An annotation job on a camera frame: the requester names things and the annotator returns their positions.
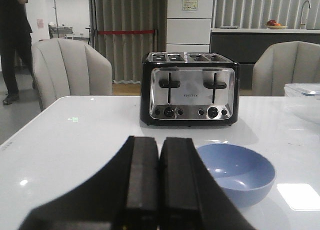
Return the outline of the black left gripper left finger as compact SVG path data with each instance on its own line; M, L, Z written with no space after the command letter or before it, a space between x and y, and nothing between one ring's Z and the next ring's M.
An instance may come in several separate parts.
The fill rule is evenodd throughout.
M155 230L158 148L154 138L129 136L98 172L34 208L21 230Z

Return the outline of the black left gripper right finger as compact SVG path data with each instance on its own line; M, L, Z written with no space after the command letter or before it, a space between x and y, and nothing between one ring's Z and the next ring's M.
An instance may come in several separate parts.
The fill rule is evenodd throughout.
M254 229L208 172L191 138L166 138L159 176L161 230Z

